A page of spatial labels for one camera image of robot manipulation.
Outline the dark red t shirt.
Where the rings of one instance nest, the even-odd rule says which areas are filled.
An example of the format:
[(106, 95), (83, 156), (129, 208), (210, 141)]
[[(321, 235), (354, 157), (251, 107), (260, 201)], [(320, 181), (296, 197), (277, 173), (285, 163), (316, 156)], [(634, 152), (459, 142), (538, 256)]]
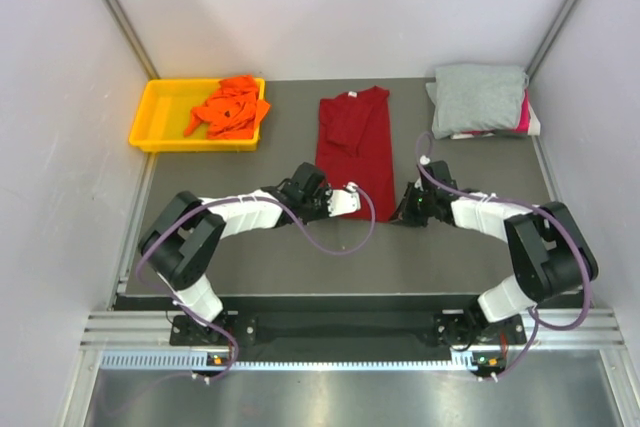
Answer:
[(319, 103), (315, 165), (331, 186), (353, 182), (371, 198), (350, 219), (386, 223), (396, 209), (389, 91), (378, 86)]

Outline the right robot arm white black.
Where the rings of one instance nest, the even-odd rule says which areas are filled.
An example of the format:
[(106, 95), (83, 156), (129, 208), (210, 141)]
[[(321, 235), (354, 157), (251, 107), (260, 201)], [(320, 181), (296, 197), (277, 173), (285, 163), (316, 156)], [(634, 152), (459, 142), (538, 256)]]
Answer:
[(595, 256), (565, 204), (528, 205), (460, 190), (444, 161), (423, 157), (418, 168), (420, 178), (407, 184), (392, 223), (417, 228), (437, 220), (508, 247), (513, 274), (463, 310), (474, 340), (492, 341), (503, 321), (597, 278)]

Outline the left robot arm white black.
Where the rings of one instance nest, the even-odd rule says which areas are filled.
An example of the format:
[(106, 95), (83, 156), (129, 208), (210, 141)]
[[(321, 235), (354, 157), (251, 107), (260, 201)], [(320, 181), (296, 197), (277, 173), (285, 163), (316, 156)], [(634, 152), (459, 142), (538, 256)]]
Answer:
[(205, 343), (226, 334), (223, 304), (206, 271), (219, 242), (295, 220), (307, 224), (331, 216), (334, 190), (310, 163), (276, 186), (206, 201), (190, 191), (176, 194), (139, 241), (140, 255), (193, 318), (192, 331)]

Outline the orange t shirt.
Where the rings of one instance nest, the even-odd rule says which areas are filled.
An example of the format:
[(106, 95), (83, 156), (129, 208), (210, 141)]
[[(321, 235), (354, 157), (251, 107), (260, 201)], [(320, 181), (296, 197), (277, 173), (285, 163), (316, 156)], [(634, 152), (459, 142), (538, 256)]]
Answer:
[(260, 97), (260, 86), (254, 77), (226, 78), (203, 103), (191, 108), (183, 136), (189, 137), (205, 125), (207, 140), (249, 140), (270, 108)]

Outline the folded grey t shirt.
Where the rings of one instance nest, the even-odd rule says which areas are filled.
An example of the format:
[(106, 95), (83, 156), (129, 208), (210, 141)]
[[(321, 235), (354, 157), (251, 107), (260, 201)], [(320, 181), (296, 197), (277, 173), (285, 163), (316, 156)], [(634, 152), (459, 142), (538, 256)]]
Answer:
[(434, 105), (434, 137), (517, 128), (528, 83), (525, 70), (519, 66), (438, 67), (435, 79), (425, 84)]

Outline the folded pink white t shirt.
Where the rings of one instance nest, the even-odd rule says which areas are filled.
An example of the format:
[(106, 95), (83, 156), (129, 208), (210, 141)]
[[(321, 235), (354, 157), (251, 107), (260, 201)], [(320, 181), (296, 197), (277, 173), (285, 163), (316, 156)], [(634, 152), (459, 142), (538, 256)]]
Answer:
[(514, 129), (497, 129), (491, 131), (470, 131), (463, 132), (458, 134), (453, 134), (450, 136), (452, 140), (463, 140), (463, 139), (471, 139), (471, 138), (482, 138), (482, 137), (492, 137), (492, 136), (501, 136), (501, 137), (536, 137), (541, 133), (541, 123), (533, 110), (531, 102), (529, 100), (528, 90), (524, 91), (524, 98), (521, 106), (521, 115), (520, 120), (516, 128)]

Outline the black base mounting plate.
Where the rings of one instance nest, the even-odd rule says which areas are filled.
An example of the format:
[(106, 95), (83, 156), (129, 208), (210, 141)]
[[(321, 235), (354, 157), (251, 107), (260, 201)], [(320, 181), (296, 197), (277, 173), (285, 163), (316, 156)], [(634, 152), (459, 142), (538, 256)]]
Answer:
[(407, 336), (426, 346), (522, 346), (526, 342), (522, 317), (516, 315), (480, 330), (460, 311), (342, 311), (223, 313), (214, 324), (235, 337), (242, 347), (280, 339), (364, 339)]

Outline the yellow plastic bin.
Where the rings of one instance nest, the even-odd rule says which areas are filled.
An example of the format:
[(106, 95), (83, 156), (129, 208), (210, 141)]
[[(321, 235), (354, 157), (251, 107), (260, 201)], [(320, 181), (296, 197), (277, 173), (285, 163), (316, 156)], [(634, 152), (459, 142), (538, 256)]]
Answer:
[[(254, 77), (265, 100), (265, 80)], [(254, 151), (260, 126), (249, 140), (207, 140), (206, 126), (183, 136), (191, 108), (203, 103), (223, 79), (164, 79), (150, 81), (141, 97), (129, 143), (147, 153)]]

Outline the aluminium frame rail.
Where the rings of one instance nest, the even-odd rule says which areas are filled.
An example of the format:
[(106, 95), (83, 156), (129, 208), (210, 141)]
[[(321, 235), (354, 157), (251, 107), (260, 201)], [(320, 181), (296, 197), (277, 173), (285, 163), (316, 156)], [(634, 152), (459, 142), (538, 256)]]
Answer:
[[(93, 312), (81, 345), (87, 348), (164, 348), (169, 345), (170, 321), (175, 311)], [(592, 309), (582, 324), (570, 331), (540, 327), (533, 347), (540, 350), (620, 349), (625, 341), (610, 309)]]

